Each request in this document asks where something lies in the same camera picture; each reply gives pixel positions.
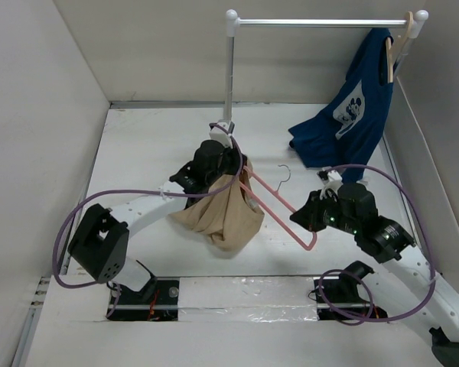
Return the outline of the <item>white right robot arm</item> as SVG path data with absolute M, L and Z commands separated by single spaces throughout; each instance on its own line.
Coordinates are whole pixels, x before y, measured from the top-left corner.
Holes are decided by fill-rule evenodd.
M 355 261 L 338 281 L 340 296 L 356 300 L 365 292 L 426 343 L 442 366 L 459 366 L 459 293 L 435 270 L 415 240 L 397 222 L 381 216 L 374 195 L 360 183 L 310 192 L 292 222 L 318 232 L 331 227 L 353 236 L 360 250 L 393 273 L 409 290 L 397 291 L 371 267 Z

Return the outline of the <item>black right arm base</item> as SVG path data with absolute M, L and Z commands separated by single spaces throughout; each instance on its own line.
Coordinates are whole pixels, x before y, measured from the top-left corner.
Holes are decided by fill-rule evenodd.
M 327 299 L 335 304 L 336 307 L 348 313 L 357 313 L 362 317 L 369 312 L 369 297 L 365 293 L 360 295 L 363 289 L 360 283 L 350 277 L 348 274 L 338 274 L 330 272 L 322 281 L 322 286 L 319 286 L 319 278 L 313 280 L 314 287 L 308 292 L 308 298 L 316 302 L 317 318 L 319 320 L 335 320 L 339 323 L 354 324 L 355 320 L 351 320 L 340 313 L 330 309 L 324 302 L 323 297 L 319 293 L 322 289 Z

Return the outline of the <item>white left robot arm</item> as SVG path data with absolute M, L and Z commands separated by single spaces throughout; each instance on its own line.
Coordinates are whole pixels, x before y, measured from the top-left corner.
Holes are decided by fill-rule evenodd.
M 233 182 L 245 163 L 246 157 L 237 146 L 203 141 L 192 160 L 157 191 L 110 208 L 99 204 L 89 207 L 68 252 L 96 283 L 118 284 L 137 302 L 149 302 L 155 295 L 155 276 L 141 262 L 127 256 L 130 238 L 172 213 L 223 192 L 224 187 L 213 191 L 210 187 L 225 175 Z

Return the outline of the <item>beige t shirt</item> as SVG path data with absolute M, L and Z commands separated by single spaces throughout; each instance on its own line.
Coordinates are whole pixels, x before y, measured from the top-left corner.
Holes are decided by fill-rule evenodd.
M 242 171 L 239 179 L 232 181 L 223 175 L 210 188 L 231 187 L 213 196 L 207 196 L 194 205 L 171 214 L 178 224 L 191 232 L 206 237 L 207 241 L 223 252 L 241 251 L 261 229 L 264 212 L 243 187 L 250 188 L 249 175 Z

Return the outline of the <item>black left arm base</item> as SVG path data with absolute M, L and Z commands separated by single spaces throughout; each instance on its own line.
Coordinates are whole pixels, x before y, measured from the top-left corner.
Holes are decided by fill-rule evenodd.
M 147 300 L 123 285 L 120 295 L 115 285 L 108 288 L 110 299 L 106 312 L 110 321 L 178 321 L 180 278 L 159 278 Z

